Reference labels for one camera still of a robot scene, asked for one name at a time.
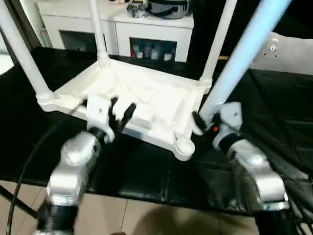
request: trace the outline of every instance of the black tabletop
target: black tabletop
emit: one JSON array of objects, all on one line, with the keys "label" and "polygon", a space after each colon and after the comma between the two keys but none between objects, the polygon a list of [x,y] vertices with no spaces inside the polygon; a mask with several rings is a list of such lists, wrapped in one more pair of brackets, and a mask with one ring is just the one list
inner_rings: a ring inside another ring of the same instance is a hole
[{"label": "black tabletop", "polygon": [[[95,61],[92,53],[48,48],[37,48],[32,55],[52,90]],[[112,58],[189,78],[193,74],[184,63]],[[311,218],[312,91],[311,76],[249,70],[229,98],[242,103],[244,136],[265,152],[283,177],[292,200],[300,202]],[[42,111],[20,66],[1,76],[0,97],[3,180],[16,180],[40,136],[53,124],[67,119],[41,146],[23,180],[26,184],[46,186],[60,159],[62,144],[84,130],[86,122],[59,112]],[[88,192],[250,214],[246,202],[236,197],[227,157],[214,150],[205,138],[193,136],[192,140],[197,146],[195,154],[190,161],[180,162],[170,151],[122,135],[100,156]]]}]

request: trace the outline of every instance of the tile floor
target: tile floor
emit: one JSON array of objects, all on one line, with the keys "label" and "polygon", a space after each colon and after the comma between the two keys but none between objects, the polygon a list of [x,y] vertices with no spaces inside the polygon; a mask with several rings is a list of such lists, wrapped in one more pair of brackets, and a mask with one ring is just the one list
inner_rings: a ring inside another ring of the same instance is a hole
[{"label": "tile floor", "polygon": [[[15,183],[0,181],[10,192]],[[19,198],[38,209],[45,188],[22,185]],[[5,235],[9,202],[0,198],[0,235]],[[31,235],[36,220],[16,208],[12,235]],[[86,194],[75,235],[257,235],[253,218],[170,207],[160,204]]]}]

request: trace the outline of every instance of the robotic arm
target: robotic arm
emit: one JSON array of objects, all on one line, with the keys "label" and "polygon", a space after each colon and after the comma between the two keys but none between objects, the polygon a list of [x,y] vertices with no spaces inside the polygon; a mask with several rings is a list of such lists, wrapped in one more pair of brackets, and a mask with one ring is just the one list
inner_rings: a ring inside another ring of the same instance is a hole
[{"label": "robotic arm", "polygon": [[131,119],[131,104],[121,120],[113,107],[116,98],[107,101],[90,95],[87,102],[87,131],[69,139],[61,148],[61,160],[47,185],[47,199],[41,206],[35,235],[72,235],[79,205],[87,189],[102,148],[110,144]]}]

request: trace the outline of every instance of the white wall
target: white wall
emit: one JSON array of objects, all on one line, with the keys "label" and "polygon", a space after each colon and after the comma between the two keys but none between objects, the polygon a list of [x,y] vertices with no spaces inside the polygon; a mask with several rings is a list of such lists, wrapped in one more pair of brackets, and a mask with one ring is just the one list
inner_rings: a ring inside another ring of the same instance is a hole
[{"label": "white wall", "polygon": [[44,23],[39,13],[37,1],[38,0],[20,0],[24,12],[28,17],[28,20],[30,21],[30,24],[32,25],[40,43],[45,47],[46,44],[41,35],[41,29],[44,27]]},{"label": "white wall", "polygon": [[0,34],[0,54],[7,53],[6,46],[4,44],[3,38]]}]

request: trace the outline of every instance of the black cable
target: black cable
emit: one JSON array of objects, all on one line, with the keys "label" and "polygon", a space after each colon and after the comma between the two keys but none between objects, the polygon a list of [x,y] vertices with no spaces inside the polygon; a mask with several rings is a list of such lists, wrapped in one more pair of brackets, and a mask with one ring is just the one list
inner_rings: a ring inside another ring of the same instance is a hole
[{"label": "black cable", "polygon": [[[72,109],[68,115],[72,115],[83,103],[85,100],[83,100],[82,102],[79,103],[79,105],[77,105],[74,109]],[[40,140],[36,143],[35,147],[33,148],[33,150],[31,151],[31,153],[28,155],[25,164],[23,166],[23,169],[21,171],[19,180],[17,182],[17,185],[15,187],[14,190],[14,194],[13,194],[13,198],[12,198],[12,202],[11,202],[11,206],[10,206],[10,210],[9,210],[9,215],[8,215],[8,222],[7,222],[7,228],[6,228],[6,235],[11,235],[11,229],[12,229],[12,220],[13,220],[13,213],[14,213],[14,207],[15,207],[15,201],[18,197],[19,191],[20,191],[20,187],[22,184],[22,179],[23,176],[25,174],[25,171],[28,167],[28,164],[31,162],[32,158],[34,157],[34,155],[37,153],[38,149],[41,147],[41,145],[47,140],[47,138],[54,132],[56,131],[65,121],[67,120],[64,119],[56,124],[54,124],[45,134],[42,135],[42,137],[40,138]]]}]

